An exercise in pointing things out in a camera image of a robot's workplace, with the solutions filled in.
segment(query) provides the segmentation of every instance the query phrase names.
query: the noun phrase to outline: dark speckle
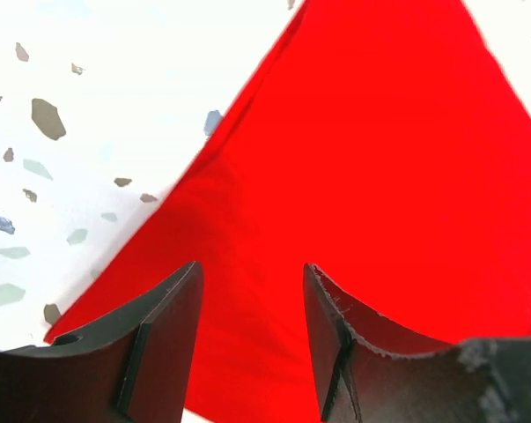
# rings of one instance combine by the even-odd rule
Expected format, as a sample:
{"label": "dark speckle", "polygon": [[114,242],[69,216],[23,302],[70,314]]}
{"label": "dark speckle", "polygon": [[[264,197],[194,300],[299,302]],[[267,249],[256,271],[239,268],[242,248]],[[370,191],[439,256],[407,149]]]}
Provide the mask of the dark speckle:
{"label": "dark speckle", "polygon": [[22,192],[25,193],[26,198],[28,198],[31,201],[31,203],[36,203],[36,201],[38,200],[38,196],[36,195],[35,192],[29,189],[26,189],[26,188],[23,188]]}
{"label": "dark speckle", "polygon": [[66,134],[57,107],[43,99],[33,99],[32,120],[42,134],[54,141]]}
{"label": "dark speckle", "polygon": [[117,187],[125,187],[132,182],[130,178],[114,178],[114,183]]}
{"label": "dark speckle", "polygon": [[222,122],[222,115],[217,110],[211,110],[206,115],[206,122],[204,123],[204,135],[210,137],[217,126]]}
{"label": "dark speckle", "polygon": [[28,62],[28,59],[30,59],[30,56],[28,55],[28,53],[26,53],[25,48],[22,47],[19,42],[15,46],[15,52],[17,53],[17,58],[21,62]]}
{"label": "dark speckle", "polygon": [[140,196],[140,200],[142,200],[142,203],[154,203],[158,201],[158,199],[150,194],[142,194]]}
{"label": "dark speckle", "polygon": [[0,216],[0,231],[13,235],[15,233],[15,228],[10,220]]}
{"label": "dark speckle", "polygon": [[62,317],[62,313],[60,313],[60,309],[56,304],[46,304],[44,306],[44,320],[46,323],[54,325],[60,317]]}
{"label": "dark speckle", "polygon": [[4,152],[3,160],[6,161],[6,162],[11,162],[11,161],[15,160],[15,153],[12,150],[12,148],[9,147],[9,148],[7,148],[7,151]]}
{"label": "dark speckle", "polygon": [[76,64],[71,64],[71,71],[77,75],[83,75],[83,71],[85,69],[83,69],[82,67],[80,66],[77,66]]}

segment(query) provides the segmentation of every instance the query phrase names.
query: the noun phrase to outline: red fabric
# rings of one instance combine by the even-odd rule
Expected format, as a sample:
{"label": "red fabric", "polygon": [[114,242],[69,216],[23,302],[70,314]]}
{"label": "red fabric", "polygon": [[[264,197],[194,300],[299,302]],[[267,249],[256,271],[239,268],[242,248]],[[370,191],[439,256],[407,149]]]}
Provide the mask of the red fabric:
{"label": "red fabric", "polygon": [[446,341],[531,331],[531,119],[460,1],[307,0],[161,209],[49,334],[205,271],[187,407],[318,421],[304,262]]}

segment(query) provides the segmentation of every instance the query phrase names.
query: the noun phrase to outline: red towel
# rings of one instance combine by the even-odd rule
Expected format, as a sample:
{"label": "red towel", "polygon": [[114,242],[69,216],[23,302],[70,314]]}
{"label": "red towel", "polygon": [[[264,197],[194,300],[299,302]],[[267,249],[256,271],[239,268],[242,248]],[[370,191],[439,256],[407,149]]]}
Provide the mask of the red towel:
{"label": "red towel", "polygon": [[531,331],[531,119],[461,1],[306,0],[48,339],[200,260],[187,407],[318,421],[302,268],[455,342]]}

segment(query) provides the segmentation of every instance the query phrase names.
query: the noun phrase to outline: red cloth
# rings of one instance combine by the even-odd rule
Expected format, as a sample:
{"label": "red cloth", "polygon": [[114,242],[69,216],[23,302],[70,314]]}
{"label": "red cloth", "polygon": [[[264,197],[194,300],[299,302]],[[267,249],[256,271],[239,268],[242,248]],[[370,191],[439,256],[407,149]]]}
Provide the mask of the red cloth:
{"label": "red cloth", "polygon": [[48,339],[205,271],[187,407],[318,421],[305,262],[424,334],[531,331],[531,119],[460,1],[306,0]]}

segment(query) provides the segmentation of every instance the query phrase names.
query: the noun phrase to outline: black plastic part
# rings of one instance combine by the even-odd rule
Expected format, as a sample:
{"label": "black plastic part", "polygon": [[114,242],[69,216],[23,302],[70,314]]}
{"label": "black plastic part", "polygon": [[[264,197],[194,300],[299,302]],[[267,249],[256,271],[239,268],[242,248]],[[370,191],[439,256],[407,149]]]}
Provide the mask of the black plastic part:
{"label": "black plastic part", "polygon": [[394,323],[305,266],[322,421],[531,423],[531,338],[449,345]]}
{"label": "black plastic part", "polygon": [[180,422],[202,297],[188,263],[51,346],[0,352],[0,423]]}

